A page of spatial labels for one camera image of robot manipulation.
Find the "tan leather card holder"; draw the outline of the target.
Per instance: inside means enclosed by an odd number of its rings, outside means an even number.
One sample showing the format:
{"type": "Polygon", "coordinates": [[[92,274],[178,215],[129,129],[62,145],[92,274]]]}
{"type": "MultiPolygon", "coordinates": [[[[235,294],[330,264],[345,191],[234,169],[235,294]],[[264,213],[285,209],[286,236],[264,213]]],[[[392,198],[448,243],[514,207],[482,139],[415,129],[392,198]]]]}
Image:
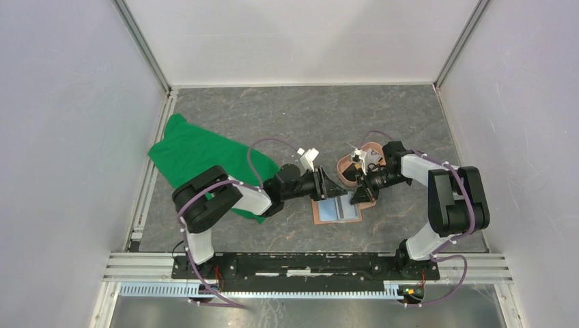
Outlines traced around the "tan leather card holder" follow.
{"type": "Polygon", "coordinates": [[[376,202],[350,204],[353,192],[319,202],[312,201],[313,222],[315,225],[331,223],[357,223],[363,220],[362,211],[374,207],[376,202]]]}

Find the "pink oval tray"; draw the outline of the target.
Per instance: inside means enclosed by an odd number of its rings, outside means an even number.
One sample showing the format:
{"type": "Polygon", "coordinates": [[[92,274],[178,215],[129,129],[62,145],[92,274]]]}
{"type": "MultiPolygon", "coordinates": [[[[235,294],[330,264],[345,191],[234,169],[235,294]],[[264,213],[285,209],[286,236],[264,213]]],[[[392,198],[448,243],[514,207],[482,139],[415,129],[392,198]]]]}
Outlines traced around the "pink oval tray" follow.
{"type": "Polygon", "coordinates": [[[343,184],[355,187],[356,174],[359,171],[368,173],[375,167],[385,164],[382,146],[376,142],[367,142],[338,161],[337,175],[343,184]]]}

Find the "white diamond print card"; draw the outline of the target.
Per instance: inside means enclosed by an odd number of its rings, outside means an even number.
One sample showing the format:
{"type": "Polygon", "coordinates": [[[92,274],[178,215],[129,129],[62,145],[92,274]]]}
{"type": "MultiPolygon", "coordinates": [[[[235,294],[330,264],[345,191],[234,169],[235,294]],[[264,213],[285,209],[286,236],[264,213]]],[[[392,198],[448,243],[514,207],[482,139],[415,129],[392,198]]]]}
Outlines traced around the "white diamond print card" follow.
{"type": "Polygon", "coordinates": [[[366,153],[365,161],[368,165],[382,165],[384,163],[384,158],[379,152],[370,149],[366,153]]]}

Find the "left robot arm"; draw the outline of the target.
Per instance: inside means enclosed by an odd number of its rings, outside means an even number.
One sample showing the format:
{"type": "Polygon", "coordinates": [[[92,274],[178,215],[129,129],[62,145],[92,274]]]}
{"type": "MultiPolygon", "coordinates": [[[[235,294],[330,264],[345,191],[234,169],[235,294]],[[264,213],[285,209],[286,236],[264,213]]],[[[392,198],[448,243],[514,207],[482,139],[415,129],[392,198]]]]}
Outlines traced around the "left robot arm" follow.
{"type": "Polygon", "coordinates": [[[321,166],[302,173],[298,166],[286,164],[258,187],[236,180],[214,165],[178,187],[171,198],[184,236],[188,269],[203,279],[214,271],[212,227],[231,209],[267,218],[281,211],[287,200],[308,197],[325,201],[346,194],[321,166]]]}

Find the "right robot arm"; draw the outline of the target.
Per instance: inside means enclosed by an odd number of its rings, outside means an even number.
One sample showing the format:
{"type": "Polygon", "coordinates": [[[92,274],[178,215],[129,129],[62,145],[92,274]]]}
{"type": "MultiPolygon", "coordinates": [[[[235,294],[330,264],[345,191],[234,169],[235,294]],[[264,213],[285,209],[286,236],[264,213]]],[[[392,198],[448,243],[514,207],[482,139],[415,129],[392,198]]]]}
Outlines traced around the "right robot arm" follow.
{"type": "Polygon", "coordinates": [[[458,167],[424,152],[408,150],[401,141],[383,148],[385,163],[366,162],[367,152],[356,148],[350,155],[356,190],[351,204],[374,202],[385,188],[418,182],[427,188],[428,222],[402,241],[395,255],[396,274],[411,279],[422,263],[436,260],[445,247],[454,245],[490,224],[490,212],[481,174],[473,166],[458,167]]]}

